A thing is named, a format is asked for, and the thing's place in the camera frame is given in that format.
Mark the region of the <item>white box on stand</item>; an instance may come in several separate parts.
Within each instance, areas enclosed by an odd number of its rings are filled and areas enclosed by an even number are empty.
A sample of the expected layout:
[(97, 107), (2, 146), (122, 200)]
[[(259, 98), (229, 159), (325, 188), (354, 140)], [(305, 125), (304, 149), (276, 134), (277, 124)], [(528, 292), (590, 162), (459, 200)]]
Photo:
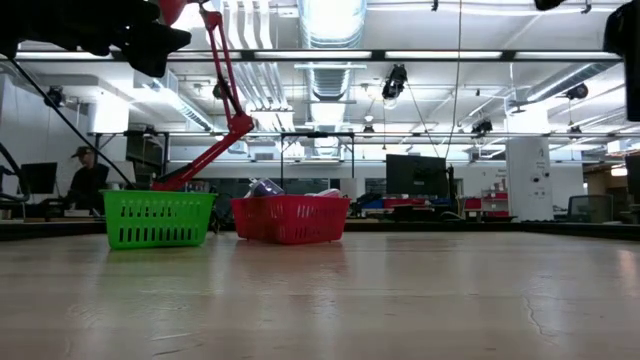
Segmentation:
[(129, 103), (117, 96), (100, 95), (89, 103), (88, 116), (91, 133), (121, 133), (129, 126)]

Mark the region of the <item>person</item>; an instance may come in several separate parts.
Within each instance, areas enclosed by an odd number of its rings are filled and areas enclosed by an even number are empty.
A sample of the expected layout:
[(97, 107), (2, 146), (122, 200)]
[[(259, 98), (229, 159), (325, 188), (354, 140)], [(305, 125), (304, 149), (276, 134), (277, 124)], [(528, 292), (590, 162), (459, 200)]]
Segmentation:
[(107, 187), (109, 167), (97, 163), (93, 150), (80, 146), (72, 155), (77, 158), (81, 168), (77, 170), (67, 194), (68, 201), (78, 210), (104, 212), (104, 198), (101, 193)]

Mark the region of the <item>black overhead frame beam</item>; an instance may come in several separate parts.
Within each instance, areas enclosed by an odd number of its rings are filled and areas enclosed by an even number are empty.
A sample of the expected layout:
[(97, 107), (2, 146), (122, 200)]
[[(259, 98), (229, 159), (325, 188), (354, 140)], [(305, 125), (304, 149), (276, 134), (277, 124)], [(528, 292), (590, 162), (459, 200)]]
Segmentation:
[[(237, 50), (230, 51), (233, 62), (565, 62), (618, 63), (621, 57), (599, 51), (542, 50)], [(88, 52), (19, 51), (16, 59), (26, 62), (124, 62), (120, 51), (98, 57)], [(168, 56), (169, 62), (213, 60), (210, 51), (185, 50)]]

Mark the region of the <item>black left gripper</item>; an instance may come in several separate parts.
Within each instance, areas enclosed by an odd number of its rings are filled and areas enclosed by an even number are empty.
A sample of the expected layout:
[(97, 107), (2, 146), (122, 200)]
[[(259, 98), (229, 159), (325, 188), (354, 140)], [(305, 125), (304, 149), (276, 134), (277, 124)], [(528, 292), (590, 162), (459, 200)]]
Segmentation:
[(124, 44), (132, 68), (162, 77), (168, 56), (189, 45), (192, 35), (156, 23), (160, 15), (148, 0), (0, 0), (0, 54), (14, 58), (24, 41), (98, 56)]

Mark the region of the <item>black metal stand frame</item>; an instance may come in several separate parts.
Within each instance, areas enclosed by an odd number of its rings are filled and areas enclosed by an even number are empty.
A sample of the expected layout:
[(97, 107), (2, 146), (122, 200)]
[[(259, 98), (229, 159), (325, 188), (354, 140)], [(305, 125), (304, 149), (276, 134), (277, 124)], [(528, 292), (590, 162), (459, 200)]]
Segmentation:
[(285, 190), (285, 177), (284, 177), (284, 141), (287, 137), (305, 137), (309, 139), (321, 139), (321, 138), (336, 138), (340, 139), (347, 137), (351, 140), (350, 152), (351, 152), (351, 178), (355, 179), (355, 134), (353, 132), (323, 132), (323, 131), (311, 131), (311, 132), (280, 132), (278, 134), (280, 139), (280, 187)]

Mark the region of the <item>white round pillar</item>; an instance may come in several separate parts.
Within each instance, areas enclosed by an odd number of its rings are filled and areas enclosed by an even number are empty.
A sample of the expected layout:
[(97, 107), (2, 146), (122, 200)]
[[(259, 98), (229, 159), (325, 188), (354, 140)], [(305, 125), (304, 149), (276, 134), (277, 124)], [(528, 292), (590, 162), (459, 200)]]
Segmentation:
[(509, 210), (517, 221), (553, 219), (547, 138), (512, 138), (506, 143)]

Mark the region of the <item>red plastic basket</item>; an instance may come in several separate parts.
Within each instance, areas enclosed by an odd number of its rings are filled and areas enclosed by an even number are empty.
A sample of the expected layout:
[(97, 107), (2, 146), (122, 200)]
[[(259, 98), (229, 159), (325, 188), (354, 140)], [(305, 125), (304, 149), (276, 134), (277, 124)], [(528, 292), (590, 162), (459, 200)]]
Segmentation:
[(231, 201), (239, 237), (281, 245), (338, 241), (350, 200), (338, 197), (278, 195)]

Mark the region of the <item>silver ventilation duct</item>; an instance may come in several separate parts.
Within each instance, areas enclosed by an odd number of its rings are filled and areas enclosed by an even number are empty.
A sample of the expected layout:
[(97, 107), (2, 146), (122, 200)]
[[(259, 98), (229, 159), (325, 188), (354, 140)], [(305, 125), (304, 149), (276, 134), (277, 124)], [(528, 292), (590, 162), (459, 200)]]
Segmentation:
[[(297, 0), (302, 46), (315, 50), (353, 50), (360, 46), (367, 0)], [(310, 119), (319, 132), (340, 130), (353, 64), (311, 63), (305, 70)]]

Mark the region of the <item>black metal table frame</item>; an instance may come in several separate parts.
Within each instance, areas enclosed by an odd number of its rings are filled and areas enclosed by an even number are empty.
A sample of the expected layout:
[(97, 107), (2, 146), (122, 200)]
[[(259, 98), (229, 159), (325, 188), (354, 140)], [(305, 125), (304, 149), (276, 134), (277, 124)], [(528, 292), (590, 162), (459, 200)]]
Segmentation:
[[(344, 232), (530, 232), (640, 241), (640, 225), (557, 222), (347, 222)], [(0, 222), (0, 241), (105, 234), (104, 222)]]

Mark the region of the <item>red desk lamp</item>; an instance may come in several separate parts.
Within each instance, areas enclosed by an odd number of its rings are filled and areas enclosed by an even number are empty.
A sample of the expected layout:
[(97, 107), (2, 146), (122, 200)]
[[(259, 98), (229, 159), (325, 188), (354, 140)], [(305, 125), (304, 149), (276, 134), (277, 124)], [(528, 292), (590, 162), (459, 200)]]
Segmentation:
[(228, 125), (228, 133), (220, 141), (185, 166), (156, 178), (150, 187), (152, 191), (176, 191), (223, 154), (236, 141), (253, 130), (254, 123), (238, 102), (238, 92), (224, 31), (222, 13), (206, 10), (204, 8), (206, 0), (158, 0), (158, 2), (163, 20), (167, 25), (173, 25), (188, 4), (197, 4), (199, 6), (199, 13), (211, 42), (217, 85), (219, 86)]

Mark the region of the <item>red storage bin rack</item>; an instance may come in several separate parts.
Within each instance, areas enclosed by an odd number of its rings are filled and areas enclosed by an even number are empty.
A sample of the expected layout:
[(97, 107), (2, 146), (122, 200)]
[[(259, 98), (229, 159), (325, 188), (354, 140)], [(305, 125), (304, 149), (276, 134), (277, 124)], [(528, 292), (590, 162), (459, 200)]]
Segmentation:
[(502, 219), (510, 216), (506, 191), (482, 190), (477, 196), (464, 200), (463, 215), (466, 219)]

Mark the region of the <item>blue red storage bins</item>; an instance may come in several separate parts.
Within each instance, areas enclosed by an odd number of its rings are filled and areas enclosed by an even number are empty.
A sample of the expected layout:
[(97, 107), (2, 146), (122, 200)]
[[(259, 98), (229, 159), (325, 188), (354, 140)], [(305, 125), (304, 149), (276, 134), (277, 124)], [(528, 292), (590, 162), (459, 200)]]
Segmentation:
[(395, 206), (450, 206), (451, 201), (448, 198), (383, 198), (374, 200), (368, 204), (369, 208), (388, 208), (391, 209)]

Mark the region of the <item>green plastic basket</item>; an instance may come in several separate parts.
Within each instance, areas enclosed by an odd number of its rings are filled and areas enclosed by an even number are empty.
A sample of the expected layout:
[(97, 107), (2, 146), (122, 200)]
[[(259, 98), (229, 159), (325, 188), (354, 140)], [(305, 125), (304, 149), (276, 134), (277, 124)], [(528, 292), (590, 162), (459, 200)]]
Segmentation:
[(209, 231), (213, 193), (103, 192), (109, 246), (115, 250), (199, 246)]

